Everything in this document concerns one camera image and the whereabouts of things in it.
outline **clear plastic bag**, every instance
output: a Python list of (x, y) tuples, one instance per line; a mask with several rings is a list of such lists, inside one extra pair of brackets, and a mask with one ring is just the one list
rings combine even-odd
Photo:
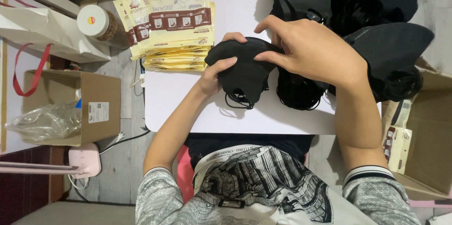
[(82, 110), (77, 101), (47, 105), (14, 118), (7, 130), (19, 133), (24, 140), (66, 139), (81, 131)]

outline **open cardboard box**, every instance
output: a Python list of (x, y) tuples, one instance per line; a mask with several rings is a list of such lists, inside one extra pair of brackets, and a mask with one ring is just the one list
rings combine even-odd
[[(30, 89), (34, 73), (34, 70), (25, 72), (25, 90)], [(28, 140), (27, 143), (80, 146), (119, 134), (121, 109), (119, 78), (89, 72), (44, 70), (35, 93), (30, 97), (24, 97), (22, 112), (26, 113), (48, 104), (77, 101), (77, 89), (81, 89), (82, 97), (81, 134), (60, 140)], [(98, 122), (89, 120), (90, 102), (108, 102), (108, 109), (104, 108), (102, 111), (105, 116), (103, 119), (106, 120)]]
[[(452, 185), (452, 76), (435, 70), (422, 58), (416, 66), (422, 68), (424, 84), (406, 123), (413, 132), (405, 171), (393, 175), (411, 200), (444, 199)], [(382, 106), (383, 136), (396, 104)]]

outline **person's right hand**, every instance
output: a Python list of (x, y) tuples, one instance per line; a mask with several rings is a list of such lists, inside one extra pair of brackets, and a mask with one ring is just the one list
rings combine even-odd
[(267, 51), (255, 60), (269, 61), (289, 72), (335, 86), (367, 80), (366, 61), (326, 26), (307, 19), (285, 22), (269, 15), (254, 32), (266, 29), (272, 31), (272, 43), (282, 46), (286, 54)]

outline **person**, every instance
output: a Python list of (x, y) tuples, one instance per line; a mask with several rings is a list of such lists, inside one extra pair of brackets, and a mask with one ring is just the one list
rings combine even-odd
[[(293, 154), (293, 146), (267, 139), (270, 144), (243, 140), (224, 148), (221, 143), (226, 141), (219, 140), (198, 143), (199, 152), (189, 151), (199, 157), (192, 157), (194, 196), (183, 205), (171, 175), (173, 160), (209, 97), (221, 89), (218, 73), (235, 64), (237, 58), (232, 57), (203, 72), (150, 143), (136, 224), (419, 225), (403, 186), (388, 170), (366, 61), (315, 21), (284, 22), (270, 15), (255, 32), (266, 29), (285, 55), (269, 51), (255, 60), (336, 86), (335, 129), (349, 171), (343, 196), (309, 171), (303, 155)], [(223, 40), (228, 39), (246, 42), (240, 33), (227, 33)]]

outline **person's left hand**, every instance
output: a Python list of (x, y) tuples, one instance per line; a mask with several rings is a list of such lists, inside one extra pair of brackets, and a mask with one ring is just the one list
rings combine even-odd
[[(241, 33), (226, 33), (222, 41), (234, 39), (240, 43), (245, 43), (246, 38)], [(218, 60), (214, 65), (207, 66), (202, 72), (201, 78), (196, 82), (201, 91), (209, 96), (217, 94), (222, 86), (218, 83), (218, 73), (222, 72), (237, 62), (237, 57), (232, 57), (224, 60)]]

